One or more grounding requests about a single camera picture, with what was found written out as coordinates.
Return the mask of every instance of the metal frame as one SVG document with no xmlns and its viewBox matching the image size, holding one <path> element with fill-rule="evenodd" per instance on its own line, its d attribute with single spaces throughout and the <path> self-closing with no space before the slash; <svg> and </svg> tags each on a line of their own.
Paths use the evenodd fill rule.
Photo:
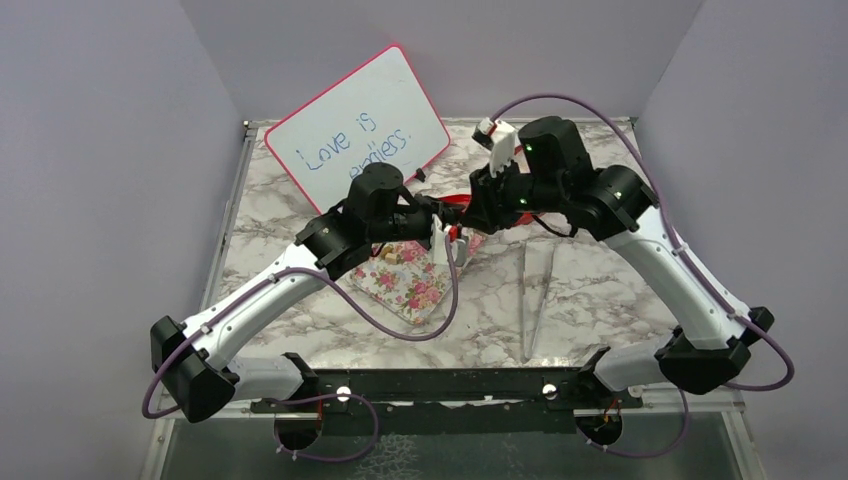
<svg viewBox="0 0 848 480">
<path fill-rule="evenodd" d="M 445 123 L 451 125 L 464 123 L 472 124 L 476 123 L 478 120 L 479 119 L 446 118 Z M 256 135 L 258 129 L 266 126 L 266 123 L 267 122 L 245 122 L 245 137 L 242 144 L 241 155 L 238 159 L 236 177 L 233 181 L 230 199 L 224 210 L 221 229 L 218 233 L 218 242 L 216 243 L 219 248 L 215 250 L 212 258 L 209 276 L 203 291 L 201 309 L 209 307 L 217 298 L 223 274 L 223 267 L 226 261 L 229 238 L 232 234 L 235 219 L 238 214 L 239 203 L 241 201 L 242 191 L 244 190 L 250 160 L 257 141 Z M 641 399 L 643 401 L 642 408 L 623 410 L 622 415 L 649 415 L 682 411 L 680 395 L 677 388 L 671 384 L 653 385 L 650 388 L 645 388 L 641 395 Z M 722 414 L 727 435 L 742 478 L 745 480 L 765 480 L 766 476 L 762 468 L 762 464 L 757 456 L 756 447 L 751 439 L 749 429 L 743 415 L 745 403 L 742 399 L 741 393 L 722 388 L 707 395 L 697 397 L 690 395 L 688 400 L 689 409 L 692 413 L 711 412 Z M 174 404 L 167 392 L 163 392 L 158 397 L 157 403 L 160 408 Z M 601 412 L 602 409 L 575 409 L 574 416 L 597 415 Z M 272 418 L 283 420 L 290 419 L 291 417 L 291 413 L 253 413 L 251 411 L 250 401 L 239 401 L 231 402 L 215 414 L 212 419 L 261 419 L 267 421 Z M 161 478 L 168 455 L 171 437 L 173 435 L 174 424 L 176 421 L 182 419 L 182 414 L 177 412 L 154 422 L 147 458 L 139 478 L 142 480 L 158 480 Z"/>
</svg>

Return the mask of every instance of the gray floor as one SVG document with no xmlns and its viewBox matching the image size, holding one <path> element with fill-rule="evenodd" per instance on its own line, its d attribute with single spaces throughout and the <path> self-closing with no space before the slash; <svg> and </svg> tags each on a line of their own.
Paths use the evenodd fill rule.
<svg viewBox="0 0 848 480">
<path fill-rule="evenodd" d="M 652 451 L 680 429 L 679 414 L 625 419 L 617 448 Z M 695 414 L 689 436 L 673 453 L 650 460 L 604 455 L 578 435 L 536 433 L 387 436 L 357 462 L 324 465 L 275 453 L 271 420 L 211 420 L 174 427 L 163 479 L 345 478 L 350 480 L 474 479 L 739 479 L 721 414 Z M 345 455 L 357 438 L 321 438 L 309 451 Z"/>
</svg>

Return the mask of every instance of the marble surface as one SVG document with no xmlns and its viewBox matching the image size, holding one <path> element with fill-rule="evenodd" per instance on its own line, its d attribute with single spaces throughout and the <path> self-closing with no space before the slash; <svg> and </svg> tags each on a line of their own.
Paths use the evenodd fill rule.
<svg viewBox="0 0 848 480">
<path fill-rule="evenodd" d="M 487 152 L 471 140 L 469 123 L 447 122 L 451 145 L 425 172 L 413 193 L 467 193 L 467 176 L 486 163 Z M 312 206 L 268 151 L 260 127 L 235 227 L 229 242 L 220 297 L 264 269 L 315 215 Z M 621 128 L 635 142 L 629 124 Z M 624 146 L 603 124 L 581 123 L 596 166 L 621 163 L 639 171 Z M 568 231 L 559 215 L 549 224 Z M 529 362 L 522 355 L 520 286 L 525 243 L 556 243 L 553 281 L 542 311 L 543 341 Z M 404 333 L 425 333 L 444 319 L 443 301 L 428 322 L 412 327 L 350 285 L 340 284 L 381 322 Z M 450 368 L 575 365 L 605 344 L 623 346 L 668 332 L 670 312 L 633 269 L 581 232 L 554 240 L 533 224 L 490 236 L 460 280 L 460 307 L 441 337 L 420 343 L 377 331 L 330 289 L 310 296 L 265 328 L 242 350 L 252 357 L 297 352 L 313 368 Z"/>
</svg>

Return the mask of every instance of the marble tabletop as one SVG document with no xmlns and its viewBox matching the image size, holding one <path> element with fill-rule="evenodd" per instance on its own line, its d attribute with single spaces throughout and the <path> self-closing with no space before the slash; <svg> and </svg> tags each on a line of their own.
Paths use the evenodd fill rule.
<svg viewBox="0 0 848 480">
<path fill-rule="evenodd" d="M 467 193 L 467 177 L 486 163 L 487 152 L 471 140 L 467 122 L 446 121 L 447 150 L 425 169 L 425 182 L 409 189 L 441 196 Z M 285 173 L 259 128 L 239 211 L 229 240 L 220 298 L 267 267 L 315 210 Z M 629 123 L 620 127 L 634 141 Z M 596 166 L 625 164 L 639 170 L 612 131 L 580 123 Z M 545 217 L 568 231 L 560 215 Z M 537 354 L 522 355 L 520 285 L 525 245 L 555 244 L 552 281 L 546 295 Z M 363 307 L 385 325 L 404 333 L 426 333 L 445 318 L 449 299 L 421 326 L 396 317 L 348 279 L 339 280 Z M 314 294 L 266 327 L 242 350 L 252 357 L 297 352 L 313 368 L 451 368 L 579 365 L 603 345 L 624 346 L 668 332 L 675 321 L 658 297 L 618 255 L 591 236 L 553 238 L 538 225 L 499 232 L 483 243 L 460 279 L 460 306 L 451 327 L 429 342 L 409 343 L 377 331 L 332 290 Z"/>
</svg>

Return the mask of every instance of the red object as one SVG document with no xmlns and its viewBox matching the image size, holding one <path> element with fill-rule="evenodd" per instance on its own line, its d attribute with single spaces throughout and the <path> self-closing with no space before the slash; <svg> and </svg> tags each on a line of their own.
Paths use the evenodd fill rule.
<svg viewBox="0 0 848 480">
<path fill-rule="evenodd" d="M 471 203 L 471 195 L 468 195 L 467 193 L 457 193 L 455 195 L 445 195 L 444 197 L 440 197 L 439 200 L 468 207 L 468 204 Z M 517 222 L 515 222 L 515 226 L 528 225 L 531 222 L 533 222 L 533 216 L 529 213 L 525 213 L 518 219 Z"/>
<path fill-rule="evenodd" d="M 347 80 L 347 79 L 348 79 L 348 77 L 350 77 L 350 76 L 351 76 L 351 75 L 353 75 L 354 73 L 356 73 L 356 72 L 358 72 L 358 71 L 362 70 L 362 68 L 364 68 L 366 65 L 368 65 L 368 64 L 369 64 L 369 63 L 371 63 L 372 61 L 376 60 L 376 59 L 377 59 L 377 57 L 379 57 L 380 55 L 382 55 L 382 54 L 386 53 L 387 51 L 391 50 L 392 48 L 397 48 L 398 50 L 400 50 L 401 55 L 403 55 L 403 58 L 406 60 L 406 63 L 407 63 L 407 64 L 409 64 L 409 69 L 410 69 L 410 70 L 412 70 L 412 75 L 415 77 L 415 80 L 417 80 L 417 81 L 418 81 L 418 86 L 421 88 L 421 91 L 422 91 L 422 92 L 424 92 L 424 96 L 425 96 L 425 97 L 427 97 L 427 101 L 430 103 L 430 106 L 433 108 L 433 113 L 435 113 L 435 114 L 436 114 L 436 117 L 438 117 L 438 118 L 440 118 L 440 119 L 441 119 L 442 117 L 440 117 L 440 116 L 439 116 L 439 112 L 438 112 L 438 111 L 436 111 L 436 107 L 435 107 L 435 105 L 433 105 L 433 100 L 430 98 L 430 95 L 428 95 L 428 94 L 427 94 L 427 90 L 424 90 L 424 86 L 423 86 L 423 85 L 421 85 L 421 79 L 418 77 L 418 73 L 415 71 L 415 69 L 414 69 L 414 68 L 412 68 L 412 63 L 409 61 L 409 57 L 407 57 L 407 56 L 406 56 L 406 52 L 404 52 L 404 51 L 403 51 L 403 48 L 400 46 L 400 44 L 399 44 L 399 43 L 393 43 L 393 44 L 389 45 L 388 47 L 384 48 L 383 50 L 381 50 L 381 51 L 380 51 L 380 53 L 378 53 L 378 54 L 374 55 L 373 57 L 371 57 L 371 58 L 370 58 L 367 62 L 363 63 L 362 65 L 360 65 L 360 66 L 358 66 L 358 67 L 356 67 L 356 68 L 355 68 L 352 72 L 350 72 L 350 73 L 348 73 L 347 75 L 345 75 L 344 77 L 340 78 L 340 79 L 339 79 L 336 83 L 334 83 L 334 84 L 330 85 L 329 87 L 327 87 L 327 88 L 326 88 L 323 92 L 321 92 L 321 93 L 319 93 L 318 95 L 316 95 L 316 96 L 315 96 L 315 98 L 313 98 L 312 100 L 310 100 L 310 101 L 308 101 L 308 102 L 304 103 L 304 104 L 303 104 L 300 108 L 298 108 L 297 110 L 295 110 L 295 111 L 293 111 L 292 113 L 288 114 L 288 115 L 286 116 L 286 118 L 284 118 L 284 119 L 280 120 L 279 122 L 275 123 L 275 124 L 274 124 L 274 126 L 272 126 L 271 128 L 269 128 L 269 129 L 265 132 L 265 138 L 263 139 L 263 140 L 265 141 L 265 146 L 267 146 L 267 147 L 268 147 L 268 150 L 271 152 L 271 154 L 272 154 L 272 155 L 274 155 L 274 158 L 276 158 L 276 159 L 277 159 L 277 162 L 279 162 L 279 164 L 283 167 L 283 169 L 286 171 L 286 173 L 289 175 L 289 177 L 291 177 L 291 179 L 292 179 L 292 181 L 294 182 L 294 184 L 295 184 L 295 185 L 297 185 L 297 188 L 300 190 L 300 192 L 301 192 L 301 193 L 303 193 L 303 196 L 304 196 L 304 197 L 306 197 L 306 200 L 308 200 L 308 201 L 309 201 L 309 203 L 310 203 L 310 204 L 312 204 L 312 206 L 315 208 L 315 210 L 317 210 L 317 211 L 318 211 L 318 213 L 324 213 L 324 212 L 322 212 L 322 211 L 321 211 L 321 210 L 320 210 L 320 209 L 319 209 L 319 208 L 315 205 L 315 202 L 313 202 L 313 201 L 312 201 L 312 199 L 311 199 L 311 198 L 309 198 L 309 195 L 307 195 L 307 194 L 306 194 L 306 191 L 303 189 L 303 187 L 301 187 L 301 186 L 300 186 L 300 183 L 298 183 L 298 181 L 297 181 L 297 179 L 294 177 L 294 175 L 292 175 L 292 174 L 291 174 L 291 172 L 289 171 L 289 169 L 288 169 L 288 168 L 286 168 L 286 165 L 283 163 L 283 160 L 280 158 L 280 156 L 279 156 L 279 155 L 277 155 L 277 152 L 275 152 L 275 151 L 274 151 L 274 149 L 273 149 L 273 148 L 271 148 L 271 145 L 269 145 L 269 144 L 268 144 L 268 135 L 269 135 L 271 132 L 273 132 L 275 128 L 277 128 L 277 127 L 279 127 L 280 125 L 282 125 L 282 124 L 283 124 L 283 122 L 285 122 L 285 121 L 286 121 L 286 120 L 288 120 L 289 118 L 291 118 L 291 117 L 293 117 L 293 116 L 297 115 L 297 113 L 298 113 L 298 112 L 300 112 L 300 111 L 301 111 L 301 110 L 303 110 L 304 108 L 306 108 L 306 107 L 308 107 L 309 105 L 311 105 L 311 104 L 312 104 L 312 102 L 314 102 L 315 100 L 318 100 L 319 98 L 321 98 L 321 96 L 323 96 L 325 93 L 327 93 L 327 92 L 329 92 L 330 90 L 332 90 L 333 88 L 335 88 L 335 87 L 336 87 L 336 85 L 338 85 L 338 84 L 342 83 L 343 81 Z M 439 153 L 437 153 L 437 154 L 436 154 L 433 158 L 431 158 L 431 159 L 430 159 L 430 161 L 429 161 L 429 162 L 425 163 L 425 164 L 424 164 L 421 168 L 424 168 L 424 167 L 426 167 L 427 165 L 430 165 L 431 163 L 433 163 L 433 160 L 437 159 L 437 158 L 439 157 L 439 155 L 441 155 L 441 154 L 442 154 L 442 152 L 444 152 L 445 150 L 447 150 L 447 148 L 450 146 L 450 132 L 448 132 L 447 127 L 445 127 L 445 122 L 442 122 L 442 128 L 444 128 L 444 129 L 445 129 L 445 134 L 448 136 L 448 143 L 447 143 L 447 145 L 445 145 L 445 148 L 441 149 L 441 150 L 439 151 Z M 404 180 L 404 182 L 403 182 L 403 183 L 404 183 L 404 184 L 406 184 L 408 181 L 412 180 L 413 178 L 415 178 L 415 174 L 414 174 L 414 173 L 412 174 L 412 176 L 410 176 L 409 178 L 407 178 L 406 180 Z"/>
</svg>

